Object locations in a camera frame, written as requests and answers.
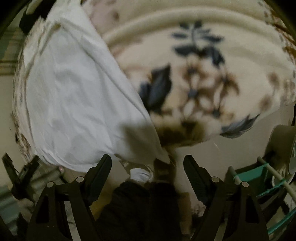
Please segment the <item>floral bed blanket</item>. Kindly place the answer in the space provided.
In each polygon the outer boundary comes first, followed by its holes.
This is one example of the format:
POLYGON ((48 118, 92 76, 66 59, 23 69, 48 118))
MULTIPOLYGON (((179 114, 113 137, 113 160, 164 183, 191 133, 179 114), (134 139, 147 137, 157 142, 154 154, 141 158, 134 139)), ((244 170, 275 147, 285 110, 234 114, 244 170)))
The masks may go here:
MULTIPOLYGON (((79 2, 140 96, 165 151, 237 138, 295 102, 295 28, 266 1, 79 2)), ((22 80, 27 38, 13 116, 29 161, 38 155, 22 80)))

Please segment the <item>green curtain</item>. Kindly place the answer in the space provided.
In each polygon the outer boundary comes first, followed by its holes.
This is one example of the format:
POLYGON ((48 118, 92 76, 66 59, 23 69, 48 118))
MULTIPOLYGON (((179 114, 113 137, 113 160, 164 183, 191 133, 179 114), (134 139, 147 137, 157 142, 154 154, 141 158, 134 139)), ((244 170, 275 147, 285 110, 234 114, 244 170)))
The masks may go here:
POLYGON ((24 33, 20 28, 7 29, 1 37, 1 76, 13 75, 22 49, 24 33))

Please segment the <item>white t-shirt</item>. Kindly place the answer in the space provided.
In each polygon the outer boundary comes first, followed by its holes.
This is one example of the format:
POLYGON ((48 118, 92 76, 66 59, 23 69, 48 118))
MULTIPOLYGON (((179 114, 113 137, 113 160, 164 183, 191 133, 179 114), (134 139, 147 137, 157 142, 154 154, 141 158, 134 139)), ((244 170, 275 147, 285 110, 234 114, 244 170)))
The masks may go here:
POLYGON ((168 163, 140 96, 79 1, 57 1, 23 49, 33 150, 45 162, 87 172, 114 161, 168 163))

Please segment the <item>teal drying rack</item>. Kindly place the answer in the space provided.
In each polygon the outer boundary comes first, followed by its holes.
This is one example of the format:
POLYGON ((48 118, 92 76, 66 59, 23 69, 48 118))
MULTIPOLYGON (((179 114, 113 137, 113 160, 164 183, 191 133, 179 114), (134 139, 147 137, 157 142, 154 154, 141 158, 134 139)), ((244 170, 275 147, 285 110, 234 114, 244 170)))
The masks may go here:
POLYGON ((276 235, 284 232, 295 216, 295 191, 288 180, 262 157, 258 157, 255 164, 239 170, 229 166, 227 173, 235 184, 250 185, 266 223, 271 221, 279 209, 282 210, 281 220, 266 225, 269 239, 273 240, 276 235))

